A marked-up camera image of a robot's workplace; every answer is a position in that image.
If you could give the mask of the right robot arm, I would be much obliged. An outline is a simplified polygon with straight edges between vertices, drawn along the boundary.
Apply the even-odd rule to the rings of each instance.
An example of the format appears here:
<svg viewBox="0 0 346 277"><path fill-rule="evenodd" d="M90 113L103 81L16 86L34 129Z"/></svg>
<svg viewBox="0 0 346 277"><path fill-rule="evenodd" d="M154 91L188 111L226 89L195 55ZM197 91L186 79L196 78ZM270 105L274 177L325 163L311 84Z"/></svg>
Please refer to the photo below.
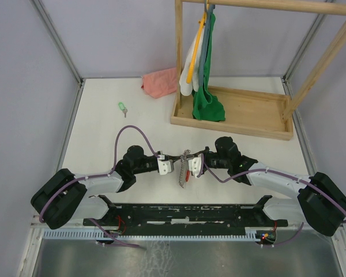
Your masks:
<svg viewBox="0 0 346 277"><path fill-rule="evenodd" d="M223 169L229 177L220 179L222 184L236 181L283 195L282 199L271 197L253 211L258 225L290 220L307 223L320 234L331 237L346 223L346 196L325 173L300 175L276 170L242 155L231 137L218 138L215 149L204 150L202 172Z"/></svg>

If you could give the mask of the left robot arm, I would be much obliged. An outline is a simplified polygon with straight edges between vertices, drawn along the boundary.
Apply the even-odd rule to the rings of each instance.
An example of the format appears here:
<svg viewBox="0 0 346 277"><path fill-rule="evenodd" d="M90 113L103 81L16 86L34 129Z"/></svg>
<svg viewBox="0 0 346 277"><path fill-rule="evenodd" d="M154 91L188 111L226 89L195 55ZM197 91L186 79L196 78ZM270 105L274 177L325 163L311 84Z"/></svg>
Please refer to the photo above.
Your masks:
<svg viewBox="0 0 346 277"><path fill-rule="evenodd" d="M202 173L202 158L209 150L191 154L186 150L180 156L169 156L159 152L147 156L142 147L133 145L123 158L106 173L93 175L73 174L69 169L57 171L31 198L31 205L40 215L40 221L52 229L58 229L73 219L100 221L112 224L116 211L102 199L106 193L120 193L136 182L136 176L157 171L167 175L180 161L178 184L185 187L189 177L198 178Z"/></svg>

